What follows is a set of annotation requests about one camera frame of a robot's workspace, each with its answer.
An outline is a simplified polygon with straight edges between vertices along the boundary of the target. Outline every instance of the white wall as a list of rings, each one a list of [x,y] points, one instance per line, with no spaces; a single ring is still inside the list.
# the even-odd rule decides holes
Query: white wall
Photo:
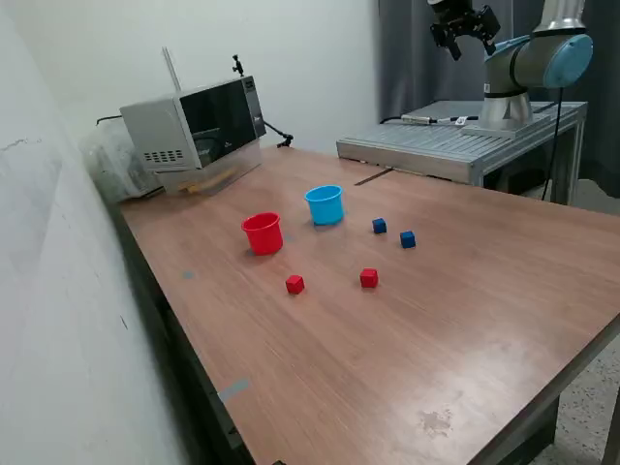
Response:
[[[187,463],[109,217],[1,4],[0,62],[0,464]]]
[[[5,0],[78,140],[99,116],[231,78],[238,53],[265,119],[295,145],[335,141],[377,118],[377,0]],[[267,141],[277,141],[270,137]]]

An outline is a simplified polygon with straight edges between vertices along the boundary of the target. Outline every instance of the blue cube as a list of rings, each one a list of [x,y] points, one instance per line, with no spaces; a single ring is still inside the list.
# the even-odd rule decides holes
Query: blue cube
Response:
[[[416,236],[411,231],[405,231],[400,234],[400,243],[403,249],[411,249],[416,247]]]
[[[372,220],[372,229],[375,234],[383,234],[388,232],[388,227],[386,226],[386,220],[383,218],[377,218],[376,220]]]

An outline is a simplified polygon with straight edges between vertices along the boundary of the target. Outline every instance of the tape mark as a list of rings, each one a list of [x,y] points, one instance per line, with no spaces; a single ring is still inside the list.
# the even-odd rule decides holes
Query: tape mark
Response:
[[[217,395],[223,403],[226,403],[231,397],[239,394],[243,390],[247,389],[250,386],[248,380],[240,380],[234,383],[232,386],[227,387],[221,392],[218,392]]]

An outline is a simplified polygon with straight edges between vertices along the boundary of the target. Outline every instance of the microwave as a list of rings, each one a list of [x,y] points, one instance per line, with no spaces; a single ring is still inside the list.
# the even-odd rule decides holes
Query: microwave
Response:
[[[254,78],[120,109],[147,171],[202,170],[265,134]]]

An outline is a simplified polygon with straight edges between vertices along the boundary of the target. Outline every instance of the red cube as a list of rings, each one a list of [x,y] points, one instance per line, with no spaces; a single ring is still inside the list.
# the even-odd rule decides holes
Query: red cube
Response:
[[[359,274],[359,281],[363,288],[376,288],[379,284],[379,273],[375,268],[365,268]]]
[[[301,276],[294,274],[287,279],[287,291],[289,291],[289,294],[299,294],[303,291],[303,288],[303,278]]]

